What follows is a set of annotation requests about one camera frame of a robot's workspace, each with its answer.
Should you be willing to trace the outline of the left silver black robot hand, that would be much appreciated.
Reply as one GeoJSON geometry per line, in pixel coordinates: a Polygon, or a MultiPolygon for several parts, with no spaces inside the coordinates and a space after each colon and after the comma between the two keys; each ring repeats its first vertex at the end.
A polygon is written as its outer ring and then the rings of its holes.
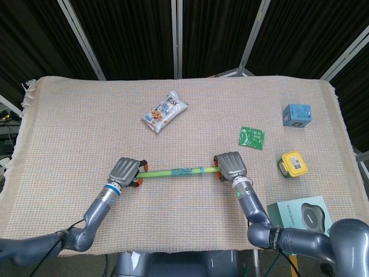
{"type": "Polygon", "coordinates": [[[138,178],[140,168],[148,171],[146,160],[135,160],[132,158],[120,158],[109,174],[109,183],[117,183],[121,188],[137,188],[143,184],[143,179],[138,178]]]}

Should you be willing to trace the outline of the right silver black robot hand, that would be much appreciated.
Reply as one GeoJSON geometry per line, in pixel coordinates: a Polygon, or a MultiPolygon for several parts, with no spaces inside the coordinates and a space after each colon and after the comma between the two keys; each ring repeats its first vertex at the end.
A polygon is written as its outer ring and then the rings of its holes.
{"type": "Polygon", "coordinates": [[[246,166],[238,151],[215,155],[213,161],[214,165],[219,168],[216,175],[221,182],[232,182],[238,176],[247,176],[246,166]]]}

